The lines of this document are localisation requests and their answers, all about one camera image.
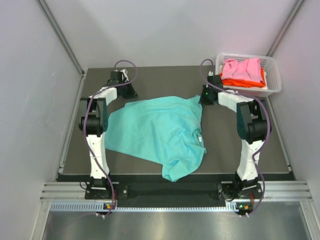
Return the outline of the teal t shirt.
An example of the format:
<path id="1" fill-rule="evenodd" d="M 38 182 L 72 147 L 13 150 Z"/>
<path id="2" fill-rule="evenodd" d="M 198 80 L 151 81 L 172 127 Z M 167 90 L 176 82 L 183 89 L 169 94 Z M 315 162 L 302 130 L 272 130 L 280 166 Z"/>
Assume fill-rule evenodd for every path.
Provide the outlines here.
<path id="1" fill-rule="evenodd" d="M 104 147 L 160 164 L 162 177 L 176 182 L 195 172 L 207 152 L 202 113 L 199 95 L 128 102 L 109 115 Z"/>

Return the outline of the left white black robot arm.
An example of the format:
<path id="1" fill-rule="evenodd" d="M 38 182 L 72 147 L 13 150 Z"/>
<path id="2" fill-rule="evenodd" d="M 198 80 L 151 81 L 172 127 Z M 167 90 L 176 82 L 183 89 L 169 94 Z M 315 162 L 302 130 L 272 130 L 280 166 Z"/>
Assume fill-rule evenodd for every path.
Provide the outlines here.
<path id="1" fill-rule="evenodd" d="M 113 70 L 110 79 L 97 93 L 89 97 L 82 97 L 79 101 L 80 118 L 78 127 L 85 136 L 90 157 L 90 180 L 88 189 L 96 190 L 102 198 L 109 198 L 114 187 L 108 181 L 110 169 L 107 164 L 105 150 L 105 135 L 108 129 L 107 106 L 114 100 L 136 98 L 128 77 L 128 71 Z"/>

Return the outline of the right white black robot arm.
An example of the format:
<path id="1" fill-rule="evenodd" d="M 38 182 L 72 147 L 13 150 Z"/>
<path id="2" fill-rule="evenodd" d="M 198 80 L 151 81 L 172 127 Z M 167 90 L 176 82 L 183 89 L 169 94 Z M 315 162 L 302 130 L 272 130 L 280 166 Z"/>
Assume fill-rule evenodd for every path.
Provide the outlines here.
<path id="1" fill-rule="evenodd" d="M 272 129 L 267 116 L 265 102 L 241 95 L 234 90 L 225 90 L 220 75 L 209 72 L 207 83 L 202 86 L 199 102 L 202 105 L 226 107 L 236 114 L 236 130 L 241 139 L 240 164 L 234 176 L 233 192 L 245 198 L 258 186 L 256 166 L 260 158 L 259 149 Z"/>

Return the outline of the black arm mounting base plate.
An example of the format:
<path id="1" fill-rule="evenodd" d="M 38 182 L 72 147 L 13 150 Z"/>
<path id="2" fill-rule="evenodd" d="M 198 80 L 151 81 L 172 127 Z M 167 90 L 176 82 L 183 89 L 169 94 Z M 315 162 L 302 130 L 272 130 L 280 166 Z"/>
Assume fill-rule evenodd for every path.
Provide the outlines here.
<path id="1" fill-rule="evenodd" d="M 113 175 L 106 179 L 85 178 L 81 182 L 87 200 L 115 198 L 120 207 L 173 207 L 224 201 L 252 200 L 262 196 L 257 179 L 241 182 L 234 174 L 191 174 L 177 182 L 159 175 Z"/>

